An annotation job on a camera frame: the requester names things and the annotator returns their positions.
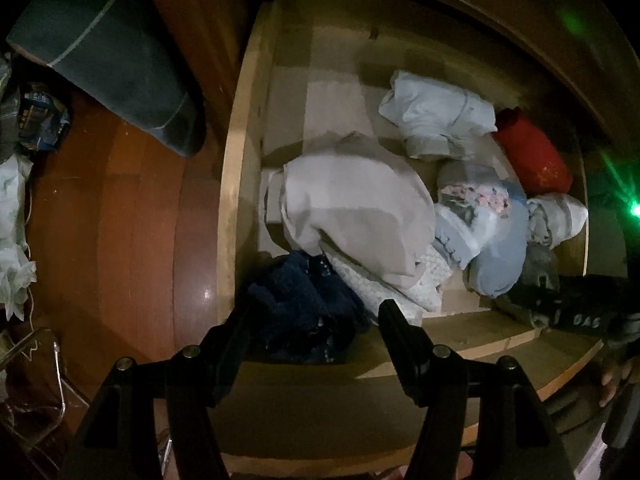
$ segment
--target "open wooden drawer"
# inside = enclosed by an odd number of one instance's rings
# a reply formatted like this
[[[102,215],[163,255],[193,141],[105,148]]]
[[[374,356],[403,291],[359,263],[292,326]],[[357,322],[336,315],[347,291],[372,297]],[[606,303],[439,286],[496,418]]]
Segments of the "open wooden drawer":
[[[561,150],[586,202],[574,122],[558,83],[533,60],[484,28],[407,0],[274,0],[263,4],[242,65],[226,142],[218,225],[219,321],[237,286],[267,253],[260,183],[304,146],[353,130],[403,155],[378,104],[398,68],[468,88],[495,107],[520,106]],[[481,156],[513,174],[490,136]],[[437,164],[410,160],[430,191]],[[583,274],[588,226],[558,247],[561,270]],[[540,333],[470,292],[457,274],[444,291],[443,317],[423,326],[436,343],[494,361],[508,351],[541,397],[565,384],[600,347],[594,338]],[[404,396],[380,332],[354,344],[344,364],[244,362],[232,393],[211,412],[230,471],[268,476],[337,476],[408,463],[424,410]],[[477,434],[470,402],[465,443]]]

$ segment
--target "red rolled garment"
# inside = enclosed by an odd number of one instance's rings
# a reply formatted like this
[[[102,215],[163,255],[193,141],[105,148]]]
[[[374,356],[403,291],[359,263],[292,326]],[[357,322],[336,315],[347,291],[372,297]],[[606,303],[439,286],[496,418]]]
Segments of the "red rolled garment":
[[[545,133],[522,110],[506,109],[495,118],[495,138],[504,148],[522,188],[529,196],[567,193],[574,178]]]

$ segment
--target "dark blue cloth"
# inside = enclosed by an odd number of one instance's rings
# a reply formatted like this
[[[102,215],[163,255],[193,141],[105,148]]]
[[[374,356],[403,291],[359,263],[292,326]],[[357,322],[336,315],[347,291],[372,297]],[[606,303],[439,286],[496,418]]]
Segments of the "dark blue cloth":
[[[362,300],[324,254],[293,251],[255,280],[247,293],[260,305],[255,342],[277,361],[330,363],[370,325]]]

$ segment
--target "wooden floor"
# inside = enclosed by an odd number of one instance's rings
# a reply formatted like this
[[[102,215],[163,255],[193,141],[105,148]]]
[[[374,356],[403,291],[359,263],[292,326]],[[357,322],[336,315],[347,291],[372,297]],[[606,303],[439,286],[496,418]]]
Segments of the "wooden floor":
[[[60,152],[34,167],[27,237],[34,323],[91,397],[119,357],[168,358],[216,319],[222,152],[210,135],[181,158],[80,92],[71,109]]]

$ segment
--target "screw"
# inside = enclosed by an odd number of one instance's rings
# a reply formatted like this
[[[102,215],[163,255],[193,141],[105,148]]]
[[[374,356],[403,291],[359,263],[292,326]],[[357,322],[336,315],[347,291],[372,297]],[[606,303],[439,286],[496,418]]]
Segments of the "screw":
[[[200,347],[198,345],[188,345],[182,349],[182,355],[187,359],[200,355]]]
[[[116,363],[116,368],[123,372],[124,370],[129,370],[133,366],[133,359],[131,357],[122,357],[118,359]]]
[[[498,362],[502,368],[507,370],[515,370],[518,367],[518,362],[510,355],[501,357]]]
[[[446,359],[451,355],[451,348],[446,345],[436,345],[433,347],[433,355],[440,359]]]

